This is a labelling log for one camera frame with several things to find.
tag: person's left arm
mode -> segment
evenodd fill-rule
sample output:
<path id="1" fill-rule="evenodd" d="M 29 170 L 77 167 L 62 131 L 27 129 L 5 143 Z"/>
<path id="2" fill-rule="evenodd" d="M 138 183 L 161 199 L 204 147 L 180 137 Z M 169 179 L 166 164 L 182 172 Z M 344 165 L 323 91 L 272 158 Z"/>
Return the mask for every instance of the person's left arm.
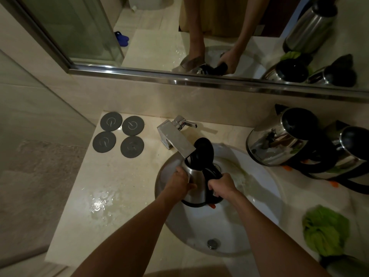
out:
<path id="1" fill-rule="evenodd" d="M 160 195 L 101 243 L 72 277 L 142 276 L 170 211 L 195 187 L 177 167 Z"/>
<path id="2" fill-rule="evenodd" d="M 219 60 L 218 65 L 225 62 L 228 65 L 226 74 L 233 74 L 238 66 L 239 59 L 245 51 L 256 26 L 259 24 L 270 0 L 248 0 L 245 12 L 245 19 L 242 25 L 241 34 L 232 49 L 226 52 Z"/>

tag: marble countertop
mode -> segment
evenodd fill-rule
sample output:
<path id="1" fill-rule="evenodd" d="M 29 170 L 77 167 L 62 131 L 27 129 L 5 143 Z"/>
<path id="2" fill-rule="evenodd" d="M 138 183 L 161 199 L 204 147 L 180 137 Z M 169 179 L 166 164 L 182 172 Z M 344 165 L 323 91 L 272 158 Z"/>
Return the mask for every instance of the marble countertop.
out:
<path id="1" fill-rule="evenodd" d="M 131 115 L 122 114 L 123 120 L 128 116 Z M 117 142 L 107 153 L 97 153 L 91 140 L 46 261 L 77 267 L 110 234 L 155 199 L 157 173 L 176 150 L 168 150 L 161 143 L 156 129 L 166 118 L 141 117 L 145 128 L 138 136 L 143 139 L 145 148 L 136 158 L 122 156 L 120 144 L 127 136 L 121 129 L 114 131 Z M 213 143 L 224 143 L 247 153 L 245 140 L 251 128 L 196 122 L 197 129 L 181 131 L 192 143 L 206 137 Z M 98 125 L 93 137 L 100 132 Z M 280 227 L 299 245 L 318 257 L 304 242 L 301 220 L 307 209 L 321 204 L 350 220 L 351 235 L 345 253 L 364 259 L 350 195 L 345 187 L 334 188 L 326 181 L 312 180 L 281 167 L 266 170 L 278 184 L 284 202 Z M 164 226 L 146 273 L 155 276 L 158 272 L 181 270 L 185 275 L 193 275 L 202 270 L 209 274 L 213 270 L 216 275 L 237 276 L 242 275 L 245 267 L 250 276 L 258 275 L 252 254 L 236 258 L 209 256 L 188 247 Z"/>

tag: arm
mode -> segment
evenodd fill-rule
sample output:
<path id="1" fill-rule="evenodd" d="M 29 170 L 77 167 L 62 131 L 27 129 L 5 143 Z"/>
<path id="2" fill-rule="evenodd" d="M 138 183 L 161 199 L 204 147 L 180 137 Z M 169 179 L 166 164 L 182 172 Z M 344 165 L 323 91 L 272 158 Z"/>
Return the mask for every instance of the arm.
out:
<path id="1" fill-rule="evenodd" d="M 183 0 L 190 32 L 189 59 L 205 57 L 204 34 L 201 28 L 200 0 Z"/>
<path id="2" fill-rule="evenodd" d="M 101 243 L 72 277 L 142 276 L 170 211 L 194 187 L 177 167 L 160 195 Z"/>
<path id="3" fill-rule="evenodd" d="M 208 185 L 237 210 L 260 276 L 329 276 L 316 260 L 236 189 L 228 173 L 219 180 L 210 180 Z"/>
<path id="4" fill-rule="evenodd" d="M 239 58 L 245 51 L 248 42 L 254 33 L 256 26 L 259 24 L 266 7 L 270 0 L 248 0 L 245 12 L 245 19 L 242 26 L 241 34 L 232 49 L 226 52 L 219 60 L 218 65 L 222 62 L 227 63 L 227 74 L 233 74 L 239 62 Z"/>

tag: person's left hand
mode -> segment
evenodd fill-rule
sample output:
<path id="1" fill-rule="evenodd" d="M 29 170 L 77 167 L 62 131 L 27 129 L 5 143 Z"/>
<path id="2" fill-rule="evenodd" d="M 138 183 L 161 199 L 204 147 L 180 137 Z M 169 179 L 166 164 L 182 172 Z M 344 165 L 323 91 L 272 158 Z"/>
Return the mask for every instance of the person's left hand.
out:
<path id="1" fill-rule="evenodd" d="M 173 200 L 174 204 L 185 198 L 189 190 L 197 187 L 195 184 L 188 183 L 187 173 L 182 167 L 177 166 L 176 170 L 161 193 L 168 199 Z"/>
<path id="2" fill-rule="evenodd" d="M 223 54 L 222 57 L 220 57 L 218 66 L 225 62 L 228 66 L 225 74 L 234 74 L 237 69 L 240 57 L 241 54 L 239 54 L 236 49 L 232 48 L 230 51 L 227 51 L 225 54 Z"/>

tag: oval sink basin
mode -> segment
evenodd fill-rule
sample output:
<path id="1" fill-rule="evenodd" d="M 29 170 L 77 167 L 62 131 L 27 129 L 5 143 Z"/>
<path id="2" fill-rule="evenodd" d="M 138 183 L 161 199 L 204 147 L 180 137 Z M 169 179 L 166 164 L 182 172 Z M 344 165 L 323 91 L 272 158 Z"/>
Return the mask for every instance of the oval sink basin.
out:
<path id="1" fill-rule="evenodd" d="M 221 173 L 231 174 L 238 190 L 275 224 L 282 216 L 282 200 L 277 184 L 265 170 L 246 153 L 224 144 L 213 144 L 214 164 Z M 180 165 L 179 153 L 162 166 L 155 183 L 155 197 Z M 233 256 L 250 251 L 250 244 L 236 210 L 223 200 L 215 209 L 206 205 L 192 208 L 176 204 L 166 220 L 171 232 L 190 247 L 215 256 Z"/>
<path id="2" fill-rule="evenodd" d="M 221 55 L 229 50 L 229 46 L 210 46 L 205 50 L 205 62 L 215 68 Z M 259 62 L 257 56 L 245 51 L 239 59 L 236 72 L 226 76 L 260 79 L 265 71 L 265 67 Z"/>

